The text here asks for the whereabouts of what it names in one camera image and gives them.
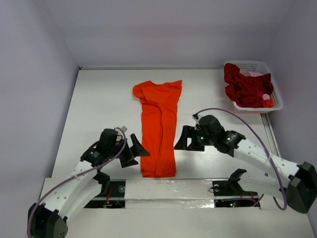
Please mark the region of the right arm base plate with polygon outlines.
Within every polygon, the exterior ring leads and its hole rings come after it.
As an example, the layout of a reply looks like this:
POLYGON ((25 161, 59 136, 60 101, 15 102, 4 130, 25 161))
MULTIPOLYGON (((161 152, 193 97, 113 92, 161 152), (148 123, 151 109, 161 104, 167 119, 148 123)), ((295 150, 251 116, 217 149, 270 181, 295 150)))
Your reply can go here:
POLYGON ((260 208, 258 193, 245 191, 238 183, 246 172, 245 169, 237 169, 229 178, 212 181, 209 192, 214 195, 215 208, 260 208))

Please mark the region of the orange t shirt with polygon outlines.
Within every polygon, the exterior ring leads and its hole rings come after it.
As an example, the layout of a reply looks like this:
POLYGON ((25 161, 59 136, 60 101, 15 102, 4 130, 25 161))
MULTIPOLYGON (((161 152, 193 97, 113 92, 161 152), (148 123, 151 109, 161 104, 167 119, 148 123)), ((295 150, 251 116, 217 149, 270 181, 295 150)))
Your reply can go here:
POLYGON ((176 176, 174 140, 182 80, 155 84, 146 81, 133 87, 142 105, 142 145, 150 156, 141 157, 145 178, 176 176))

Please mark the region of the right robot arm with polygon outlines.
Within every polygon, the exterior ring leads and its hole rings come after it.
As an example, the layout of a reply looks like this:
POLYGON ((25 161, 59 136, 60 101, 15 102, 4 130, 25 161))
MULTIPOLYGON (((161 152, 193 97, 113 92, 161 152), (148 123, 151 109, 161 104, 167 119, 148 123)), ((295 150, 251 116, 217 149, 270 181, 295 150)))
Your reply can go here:
POLYGON ((247 177, 246 169, 237 169, 224 184, 233 194, 254 191, 281 199, 293 210, 306 214, 317 198, 317 171, 303 162, 290 162, 259 147, 244 135, 225 130, 212 115, 194 115, 195 126, 185 125, 175 145, 176 150, 204 151, 213 146, 218 152, 244 161, 261 170, 259 181, 247 177))

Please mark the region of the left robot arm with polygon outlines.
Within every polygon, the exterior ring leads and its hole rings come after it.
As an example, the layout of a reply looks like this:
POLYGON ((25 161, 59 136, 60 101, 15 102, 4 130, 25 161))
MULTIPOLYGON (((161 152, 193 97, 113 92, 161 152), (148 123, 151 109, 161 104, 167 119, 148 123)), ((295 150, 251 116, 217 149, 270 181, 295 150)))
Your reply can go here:
POLYGON ((111 193, 110 177, 101 169, 115 159, 121 167, 137 164, 136 157, 149 156, 137 137, 128 145, 125 127, 104 129, 97 142, 80 157, 70 176, 51 188, 28 211, 27 236, 64 238, 68 223, 94 197, 111 193))

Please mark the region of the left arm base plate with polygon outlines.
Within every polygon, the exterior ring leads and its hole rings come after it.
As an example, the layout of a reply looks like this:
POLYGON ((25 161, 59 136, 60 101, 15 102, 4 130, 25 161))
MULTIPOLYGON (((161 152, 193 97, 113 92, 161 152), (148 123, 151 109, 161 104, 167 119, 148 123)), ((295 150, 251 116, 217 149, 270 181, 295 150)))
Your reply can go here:
POLYGON ((84 208, 121 209, 125 208, 126 180, 111 180, 107 193, 93 198, 84 208))

